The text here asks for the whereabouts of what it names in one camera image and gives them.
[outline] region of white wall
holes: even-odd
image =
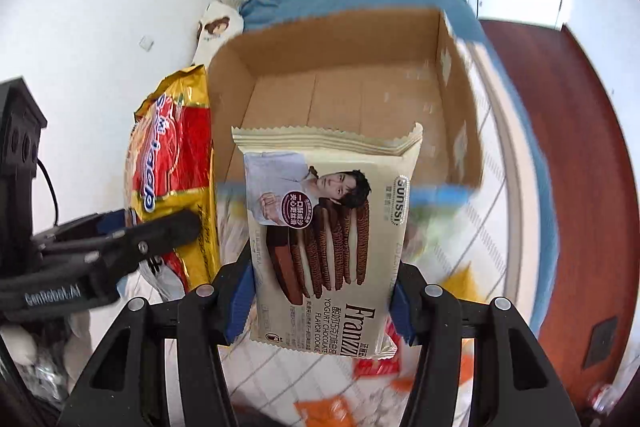
[[[574,0],[568,26],[607,89],[625,136],[637,188],[640,179],[640,0]],[[620,366],[623,380],[633,376],[633,372],[625,373],[624,369],[639,353],[640,299]]]
[[[0,80],[23,76],[49,120],[40,158],[61,222],[123,203],[132,112],[162,77],[191,64],[210,0],[0,0]],[[150,52],[138,41],[154,38]],[[34,184],[34,229],[53,219]]]

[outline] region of blue gripper pad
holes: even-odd
[[[231,344],[244,330],[246,318],[249,316],[251,304],[254,302],[254,266],[248,263],[240,278],[236,291],[231,298],[228,309],[228,321],[225,328],[225,337]]]
[[[101,234],[114,232],[126,227],[124,209],[114,210],[104,214],[102,219],[95,224],[96,231]]]
[[[411,325],[409,299],[399,282],[396,282],[394,288],[389,313],[398,334],[402,336],[409,346],[412,346],[415,340],[415,330]]]

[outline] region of man in white shirt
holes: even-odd
[[[318,176],[296,152],[246,153],[246,205],[262,225],[282,225],[282,198],[292,190],[304,192],[312,207],[321,198],[350,208],[361,206],[371,188],[360,171],[334,172]]]

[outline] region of floor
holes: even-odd
[[[482,27],[548,161],[561,249],[540,343],[580,408],[594,384],[614,378],[634,315],[640,233],[633,172],[607,94],[567,28]],[[609,358],[582,370],[591,329],[614,315]]]

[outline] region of chocolate cookie image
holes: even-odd
[[[302,289],[302,295],[309,298],[309,291],[305,285],[305,270],[302,267],[302,253],[298,243],[298,233],[296,229],[289,229],[289,248],[291,249],[291,258],[293,260],[293,268],[296,271],[296,279]]]
[[[314,227],[306,227],[303,230],[305,238],[306,261],[309,263],[311,272],[311,282],[316,299],[322,296],[322,273],[320,270],[320,256],[318,254],[318,244],[314,234]]]
[[[289,227],[267,227],[266,242],[282,292],[291,304],[302,305],[302,287],[289,248]]]
[[[344,234],[342,232],[342,209],[332,204],[329,208],[329,228],[334,244],[335,289],[342,288],[344,279]]]
[[[342,244],[344,245],[344,257],[343,257],[343,274],[344,281],[347,284],[351,284],[351,263],[350,263],[350,250],[349,250],[349,231],[351,228],[351,209],[342,209]]]
[[[362,284],[367,274],[367,253],[369,251],[369,201],[356,208],[356,229],[358,230],[356,282]]]
[[[326,227],[324,225],[327,210],[322,206],[314,208],[313,228],[318,245],[318,255],[320,260],[320,273],[322,274],[322,286],[331,290],[331,279],[329,275],[329,263],[326,257]]]

